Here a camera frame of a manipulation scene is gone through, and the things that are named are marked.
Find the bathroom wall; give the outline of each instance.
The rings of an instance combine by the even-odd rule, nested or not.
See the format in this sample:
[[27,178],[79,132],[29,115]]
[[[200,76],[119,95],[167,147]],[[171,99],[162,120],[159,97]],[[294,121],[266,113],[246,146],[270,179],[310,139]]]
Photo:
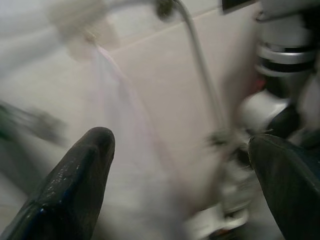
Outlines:
[[[258,6],[222,15],[218,0],[183,2],[193,16],[225,122],[231,127],[254,76],[257,26],[253,16]],[[195,209],[217,201],[223,154],[208,147],[207,138],[217,125],[210,115],[186,26],[177,13],[168,22],[158,20],[149,4],[111,11],[106,22],[112,37],[104,47],[140,96],[184,198]],[[36,107],[56,117],[67,116],[74,126],[81,126],[86,113],[76,92],[83,88],[80,80],[88,82],[90,75],[59,35],[39,38],[37,34],[12,41],[11,48],[0,48],[5,53],[0,57],[1,99],[23,109]],[[66,134],[70,147],[83,132],[66,130]],[[41,164],[48,171],[65,152],[58,146],[50,146],[48,152],[49,143],[28,138],[40,151],[46,149],[41,154],[50,161]]]

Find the white wall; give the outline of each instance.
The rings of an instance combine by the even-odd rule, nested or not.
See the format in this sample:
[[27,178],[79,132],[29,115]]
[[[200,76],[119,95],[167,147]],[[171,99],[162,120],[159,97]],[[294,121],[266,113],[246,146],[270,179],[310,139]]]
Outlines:
[[[257,6],[224,16],[217,0],[184,2],[193,15],[225,116],[232,122],[252,78],[256,34],[253,14]],[[215,177],[219,175],[221,156],[206,147],[205,141],[216,126],[208,114],[185,25],[178,16],[171,23],[163,23],[151,10],[151,6],[143,5],[110,13],[106,18],[114,36],[106,47],[141,97],[167,148],[168,160],[174,164],[187,201],[201,208],[214,201],[212,196],[217,194]],[[38,38],[29,39],[27,44]],[[11,55],[5,52],[6,56],[21,59],[23,55],[28,63],[21,60],[15,64],[15,57],[9,58],[14,64],[8,63],[1,75],[1,99],[21,108],[41,108],[80,126],[86,113],[77,90],[82,88],[80,79],[88,80],[87,70],[71,58],[68,48],[59,45],[59,36],[42,41],[41,49],[39,45],[21,47],[20,40],[17,43],[18,47]],[[21,49],[40,50],[26,57]],[[68,135],[68,147],[83,133],[72,134]],[[40,148],[48,145],[34,141]],[[52,147],[48,170],[64,152],[64,148]]]

